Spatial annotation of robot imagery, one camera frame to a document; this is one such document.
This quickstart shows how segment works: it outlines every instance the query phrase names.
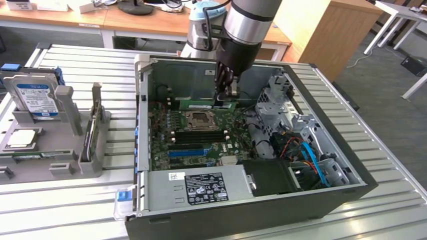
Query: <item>motherboard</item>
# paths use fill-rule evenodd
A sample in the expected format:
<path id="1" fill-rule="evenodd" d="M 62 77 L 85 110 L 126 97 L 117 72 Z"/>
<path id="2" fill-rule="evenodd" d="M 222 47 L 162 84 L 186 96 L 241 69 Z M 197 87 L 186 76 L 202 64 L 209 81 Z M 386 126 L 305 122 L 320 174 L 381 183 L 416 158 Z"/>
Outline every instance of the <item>motherboard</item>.
<path id="1" fill-rule="evenodd" d="M 236 106 L 192 100 L 149 104 L 153 171 L 234 165 L 256 157 L 245 108 Z"/>

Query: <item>robotic arm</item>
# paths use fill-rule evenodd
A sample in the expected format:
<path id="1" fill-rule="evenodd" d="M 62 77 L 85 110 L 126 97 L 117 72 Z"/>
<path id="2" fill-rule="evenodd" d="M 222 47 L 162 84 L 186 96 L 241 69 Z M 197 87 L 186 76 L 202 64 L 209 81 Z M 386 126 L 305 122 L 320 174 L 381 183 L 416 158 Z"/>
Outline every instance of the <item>robotic arm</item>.
<path id="1" fill-rule="evenodd" d="M 218 106 L 226 99 L 240 96 L 240 75 L 252 66 L 281 0 L 228 0 L 217 7 L 229 2 L 222 26 L 209 26 L 206 11 L 214 7 L 202 9 L 208 49 L 212 47 L 212 38 L 218 39 L 214 76 L 214 105 Z M 220 30 L 220 33 L 212 33 L 210 28 Z"/>

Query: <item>blue latch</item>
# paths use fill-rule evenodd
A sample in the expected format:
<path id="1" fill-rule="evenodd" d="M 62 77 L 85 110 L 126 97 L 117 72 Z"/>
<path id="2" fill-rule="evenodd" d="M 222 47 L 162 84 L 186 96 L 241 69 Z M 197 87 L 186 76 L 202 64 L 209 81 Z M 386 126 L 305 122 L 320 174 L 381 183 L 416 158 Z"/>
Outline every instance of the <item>blue latch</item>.
<path id="1" fill-rule="evenodd" d="M 117 202 L 132 201 L 132 191 L 120 191 L 117 196 Z"/>
<path id="2" fill-rule="evenodd" d="M 10 64 L 10 63 L 5 63 L 0 67 L 1 71 L 9 71 L 9 72 L 17 72 L 19 69 L 21 69 L 21 65 L 19 64 Z"/>

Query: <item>gray floor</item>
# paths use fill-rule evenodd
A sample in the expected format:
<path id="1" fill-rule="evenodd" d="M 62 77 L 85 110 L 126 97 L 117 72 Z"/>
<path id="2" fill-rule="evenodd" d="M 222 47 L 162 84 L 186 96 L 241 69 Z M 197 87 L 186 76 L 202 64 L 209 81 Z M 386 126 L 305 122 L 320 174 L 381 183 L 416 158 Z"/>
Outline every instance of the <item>gray floor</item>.
<path id="1" fill-rule="evenodd" d="M 38 42 L 102 47 L 101 37 L 92 34 L 46 33 L 5 27 L 0 27 L 0 34 L 7 47 L 7 51 L 0 54 L 0 65 L 5 62 L 23 64 Z M 372 37 L 369 34 L 364 39 L 348 65 L 364 56 L 362 50 Z M 138 47 L 146 51 L 166 49 L 173 52 L 182 47 L 174 42 L 144 43 L 140 41 Z M 336 82 L 358 104 L 358 114 L 364 121 L 427 188 L 427 84 L 410 97 L 410 102 L 400 98 L 418 79 L 400 66 L 401 58 L 402 55 L 398 58 L 385 49 L 376 48 L 370 57 L 341 72 Z"/>

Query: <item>warning label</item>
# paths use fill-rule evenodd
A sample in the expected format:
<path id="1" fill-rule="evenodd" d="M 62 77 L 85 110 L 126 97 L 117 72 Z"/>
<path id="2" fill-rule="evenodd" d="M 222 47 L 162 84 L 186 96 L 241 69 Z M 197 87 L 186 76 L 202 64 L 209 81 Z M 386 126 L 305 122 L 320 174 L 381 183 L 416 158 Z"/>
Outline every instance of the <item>warning label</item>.
<path id="1" fill-rule="evenodd" d="M 228 201 L 220 172 L 185 176 L 188 203 L 190 205 Z"/>
<path id="2" fill-rule="evenodd" d="M 27 111 L 40 117 L 56 116 L 58 109 L 54 100 L 49 97 L 49 86 L 45 84 L 17 84 L 19 97 Z"/>

